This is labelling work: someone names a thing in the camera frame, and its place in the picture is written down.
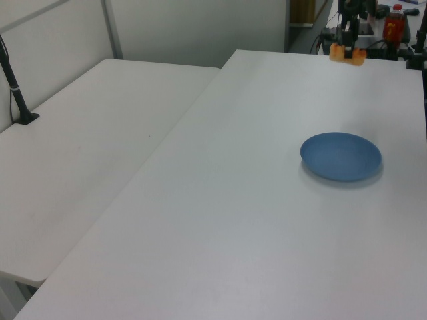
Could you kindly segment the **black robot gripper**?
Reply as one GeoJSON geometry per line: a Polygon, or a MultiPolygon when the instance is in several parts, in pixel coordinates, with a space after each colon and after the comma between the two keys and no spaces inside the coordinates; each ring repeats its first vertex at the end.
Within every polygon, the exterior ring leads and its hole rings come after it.
{"type": "Polygon", "coordinates": [[[365,12],[366,6],[363,0],[339,0],[338,13],[341,15],[340,45],[344,49],[344,58],[351,59],[356,41],[359,35],[359,14],[365,12]]]}

